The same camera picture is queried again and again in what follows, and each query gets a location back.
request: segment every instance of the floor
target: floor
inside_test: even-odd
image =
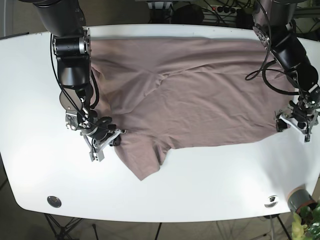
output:
[[[79,0],[88,26],[110,24],[139,24],[149,21],[149,10],[145,3],[134,0]],[[13,33],[36,33],[45,31],[31,4],[14,2]],[[5,174],[0,170],[0,183]],[[313,194],[320,196],[320,184]],[[280,215],[290,231],[290,213]],[[56,216],[60,224],[66,224],[69,217]],[[92,224],[97,225],[100,240],[153,240],[157,223],[114,222],[85,219],[74,229],[71,236],[81,240],[95,240]],[[275,219],[277,240],[287,237]],[[270,221],[263,217],[216,222],[164,223],[158,240],[252,240],[270,232]],[[9,184],[0,192],[0,239],[1,240],[53,240],[54,236],[44,214],[20,208]],[[261,238],[271,239],[271,235]]]

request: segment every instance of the t-shirt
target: t-shirt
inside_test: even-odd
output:
[[[170,149],[252,143],[275,134],[275,112],[292,99],[269,89],[261,75],[245,80],[265,58],[258,41],[127,38],[95,40],[91,47],[96,110],[127,130],[115,151],[140,180],[160,169]],[[294,91],[282,73],[269,71],[267,78]]]

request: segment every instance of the white table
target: white table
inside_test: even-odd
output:
[[[93,39],[257,39],[250,30],[211,26],[90,29]],[[301,42],[320,72],[319,43]],[[161,170],[143,181],[112,147],[104,150],[102,162],[91,162],[80,133],[66,129],[49,43],[47,32],[0,41],[0,152],[22,208],[99,220],[198,222],[288,212],[288,192],[301,184],[313,192],[320,172],[320,126],[308,144],[289,129],[251,144],[171,150]],[[266,208],[272,195],[279,203]],[[60,198],[62,206],[50,206],[48,196]]]

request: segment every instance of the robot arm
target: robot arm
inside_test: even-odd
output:
[[[57,60],[55,74],[61,88],[60,103],[66,110],[67,128],[81,131],[91,149],[92,161],[103,160],[103,148],[106,145],[118,146],[120,134],[125,131],[111,124],[111,117],[98,119],[98,114],[94,111],[99,101],[99,90],[91,71],[90,32],[82,27],[76,13],[78,0],[20,1],[33,3],[43,25],[52,34],[52,49]],[[91,98],[94,91],[90,79],[95,85],[96,93],[93,104]]]
[[[298,92],[294,93],[299,95],[298,102],[290,101],[288,108],[281,109],[276,114],[278,132],[282,132],[289,124],[305,135],[305,142],[309,142],[311,129],[313,125],[318,124],[316,109],[320,108],[320,87],[318,72],[311,65],[306,50],[294,31],[293,14],[297,3],[304,1],[260,0],[256,2],[253,11],[253,30],[275,58],[275,61],[267,63],[262,70],[264,82],[274,91],[288,94],[272,87],[266,78],[267,68],[278,62],[290,83],[298,89]]]

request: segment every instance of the round metal grommet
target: round metal grommet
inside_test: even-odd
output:
[[[266,203],[264,204],[264,206],[267,209],[273,208],[275,205],[277,205],[277,203],[279,202],[279,198],[278,196],[270,196],[268,197]]]
[[[60,208],[61,207],[61,201],[56,196],[48,196],[46,200],[54,208]]]

